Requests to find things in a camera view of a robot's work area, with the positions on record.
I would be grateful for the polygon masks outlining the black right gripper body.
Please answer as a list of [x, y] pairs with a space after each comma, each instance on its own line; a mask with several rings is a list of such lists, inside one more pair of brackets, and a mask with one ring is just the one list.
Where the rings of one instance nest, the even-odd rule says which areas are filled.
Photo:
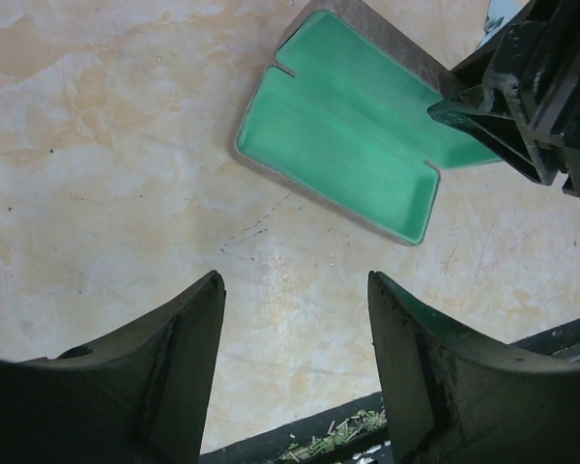
[[580, 1], [532, 1], [504, 30], [483, 75], [504, 99], [532, 178], [580, 196]]

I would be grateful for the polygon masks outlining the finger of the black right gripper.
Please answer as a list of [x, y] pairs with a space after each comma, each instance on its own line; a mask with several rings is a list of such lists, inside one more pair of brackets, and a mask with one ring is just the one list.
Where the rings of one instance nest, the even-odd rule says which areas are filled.
[[433, 104], [427, 113], [434, 121], [472, 136], [528, 180], [545, 186], [554, 182], [556, 156], [516, 121], [503, 95], [459, 94]]
[[497, 93], [504, 89], [508, 78], [507, 67], [502, 61], [499, 41], [487, 43], [476, 50], [453, 70], [463, 89], [449, 101], [456, 104], [495, 104]]

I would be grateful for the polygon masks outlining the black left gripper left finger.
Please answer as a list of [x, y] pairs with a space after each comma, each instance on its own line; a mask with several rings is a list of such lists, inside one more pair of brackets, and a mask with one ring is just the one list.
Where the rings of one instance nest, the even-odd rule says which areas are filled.
[[209, 272], [58, 358], [0, 360], [0, 463], [195, 463], [226, 290]]

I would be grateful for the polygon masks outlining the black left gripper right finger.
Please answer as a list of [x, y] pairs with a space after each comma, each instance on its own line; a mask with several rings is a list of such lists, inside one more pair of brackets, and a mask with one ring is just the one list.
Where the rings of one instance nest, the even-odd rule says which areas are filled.
[[506, 344], [368, 278], [397, 463], [580, 463], [580, 319]]

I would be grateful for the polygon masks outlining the light blue cleaning cloth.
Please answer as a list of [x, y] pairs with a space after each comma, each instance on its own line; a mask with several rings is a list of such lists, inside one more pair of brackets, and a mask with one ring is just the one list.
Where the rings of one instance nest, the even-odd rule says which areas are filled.
[[484, 21], [484, 37], [478, 48], [483, 47], [527, 4], [528, 0], [490, 0]]

